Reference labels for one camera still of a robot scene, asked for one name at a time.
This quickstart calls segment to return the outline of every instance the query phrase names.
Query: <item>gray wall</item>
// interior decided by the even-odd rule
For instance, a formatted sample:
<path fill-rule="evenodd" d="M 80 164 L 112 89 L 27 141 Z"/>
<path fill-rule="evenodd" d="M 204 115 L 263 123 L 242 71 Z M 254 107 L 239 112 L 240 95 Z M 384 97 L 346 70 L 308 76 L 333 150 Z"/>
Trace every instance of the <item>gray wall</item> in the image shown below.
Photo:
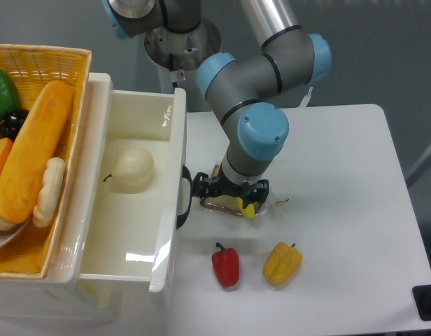
<path fill-rule="evenodd" d="M 238 1 L 202 0 L 223 50 L 239 60 L 260 48 Z M 431 0 L 294 0 L 308 32 L 329 42 L 332 73 L 314 85 L 314 106 L 374 103 L 386 111 L 405 171 L 431 142 Z M 100 0 L 0 0 L 0 43 L 87 48 L 92 71 L 109 73 L 115 88 L 157 92 L 143 37 L 116 38 Z M 307 88 L 272 100 L 296 106 Z M 431 170 L 410 190 L 431 246 Z"/>

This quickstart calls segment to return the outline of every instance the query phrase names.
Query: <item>white cabinet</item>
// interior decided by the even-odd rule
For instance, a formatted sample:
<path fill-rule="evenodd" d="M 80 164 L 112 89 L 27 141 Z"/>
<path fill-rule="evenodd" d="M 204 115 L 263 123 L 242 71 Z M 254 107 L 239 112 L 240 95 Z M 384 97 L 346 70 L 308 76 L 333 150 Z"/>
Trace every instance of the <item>white cabinet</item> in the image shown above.
<path fill-rule="evenodd" d="M 181 89 L 118 91 L 108 75 L 90 74 L 68 215 L 48 275 L 0 279 L 0 316 L 116 319 L 133 291 L 153 309 L 168 305 L 185 101 Z M 155 162 L 146 188 L 123 190 L 115 181 L 103 182 L 119 154 L 136 147 L 149 150 Z"/>

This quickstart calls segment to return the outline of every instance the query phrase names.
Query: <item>white plate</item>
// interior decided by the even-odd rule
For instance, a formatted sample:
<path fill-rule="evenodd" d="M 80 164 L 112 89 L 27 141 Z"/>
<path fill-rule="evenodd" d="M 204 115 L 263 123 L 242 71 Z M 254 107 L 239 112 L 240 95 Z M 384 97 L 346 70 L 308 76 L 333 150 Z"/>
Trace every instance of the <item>white plate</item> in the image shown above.
<path fill-rule="evenodd" d="M 31 218 L 27 219 L 21 225 L 15 225 L 15 229 L 11 231 L 0 232 L 0 248 L 8 244 L 16 236 L 18 236 L 30 222 Z"/>

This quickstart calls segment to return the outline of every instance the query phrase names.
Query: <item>red bell pepper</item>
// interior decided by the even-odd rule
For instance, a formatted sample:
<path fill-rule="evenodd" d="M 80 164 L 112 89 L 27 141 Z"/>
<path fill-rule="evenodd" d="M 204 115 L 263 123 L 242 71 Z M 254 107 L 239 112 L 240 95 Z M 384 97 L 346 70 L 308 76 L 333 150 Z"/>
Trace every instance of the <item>red bell pepper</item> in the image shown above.
<path fill-rule="evenodd" d="M 215 243 L 215 247 L 220 248 L 211 258 L 217 280 L 223 287 L 234 286 L 239 280 L 239 254 L 232 247 L 223 247 L 221 243 Z"/>

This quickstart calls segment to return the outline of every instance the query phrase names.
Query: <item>pepper stem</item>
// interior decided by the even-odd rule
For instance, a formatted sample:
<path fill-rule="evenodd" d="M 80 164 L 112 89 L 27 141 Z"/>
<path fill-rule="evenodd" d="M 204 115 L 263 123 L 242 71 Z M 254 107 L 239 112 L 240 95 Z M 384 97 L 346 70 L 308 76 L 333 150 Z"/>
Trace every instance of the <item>pepper stem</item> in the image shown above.
<path fill-rule="evenodd" d="M 104 182 L 105 182 L 106 180 L 108 180 L 108 178 L 109 178 L 109 177 L 112 177 L 112 176 L 111 176 L 111 174 L 109 174 L 106 178 L 104 178 Z"/>
<path fill-rule="evenodd" d="M 225 250 L 225 247 L 219 242 L 215 243 L 215 247 L 218 247 L 221 251 Z"/>

